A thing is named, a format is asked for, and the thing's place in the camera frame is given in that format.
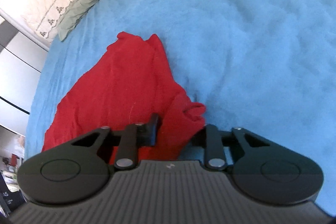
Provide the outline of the white wardrobe doors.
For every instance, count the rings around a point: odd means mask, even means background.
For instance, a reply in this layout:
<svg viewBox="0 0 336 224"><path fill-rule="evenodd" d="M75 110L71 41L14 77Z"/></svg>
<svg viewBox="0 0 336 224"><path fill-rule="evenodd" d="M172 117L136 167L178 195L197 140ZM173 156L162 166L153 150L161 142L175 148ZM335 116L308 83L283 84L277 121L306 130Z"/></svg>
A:
<svg viewBox="0 0 336 224"><path fill-rule="evenodd" d="M25 136L47 51L1 18L1 126Z"/></svg>

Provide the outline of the white shelving unit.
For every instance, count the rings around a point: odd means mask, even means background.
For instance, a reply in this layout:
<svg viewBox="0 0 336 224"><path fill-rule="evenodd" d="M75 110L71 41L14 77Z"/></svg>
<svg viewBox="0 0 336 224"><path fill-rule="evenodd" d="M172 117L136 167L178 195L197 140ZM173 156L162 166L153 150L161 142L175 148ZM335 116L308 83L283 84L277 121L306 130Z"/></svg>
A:
<svg viewBox="0 0 336 224"><path fill-rule="evenodd" d="M17 175L24 154L25 137L1 126L1 214L4 217L26 202Z"/></svg>

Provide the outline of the blue bed sheet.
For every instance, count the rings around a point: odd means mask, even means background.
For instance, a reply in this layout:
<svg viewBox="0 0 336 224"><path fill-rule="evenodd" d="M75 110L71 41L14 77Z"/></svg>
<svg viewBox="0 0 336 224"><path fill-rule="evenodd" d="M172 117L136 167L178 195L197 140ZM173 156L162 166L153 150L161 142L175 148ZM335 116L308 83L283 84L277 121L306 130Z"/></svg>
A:
<svg viewBox="0 0 336 224"><path fill-rule="evenodd" d="M174 79L207 123L244 127L315 160L317 203L335 214L335 0L100 0L49 50L26 157L42 149L66 92L119 32L163 42Z"/></svg>

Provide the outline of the red cloth garment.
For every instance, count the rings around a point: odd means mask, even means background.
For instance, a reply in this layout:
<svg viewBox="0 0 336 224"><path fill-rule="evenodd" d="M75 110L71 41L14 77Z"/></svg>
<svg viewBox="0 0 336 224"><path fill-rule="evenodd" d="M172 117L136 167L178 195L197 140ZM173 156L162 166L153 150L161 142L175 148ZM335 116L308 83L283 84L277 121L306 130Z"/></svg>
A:
<svg viewBox="0 0 336 224"><path fill-rule="evenodd" d="M205 106L192 102L175 82L162 42L121 32L101 59L80 77L57 106L45 133L44 150L96 128L122 130L161 118L154 147L139 149L140 160L176 160L205 125Z"/></svg>

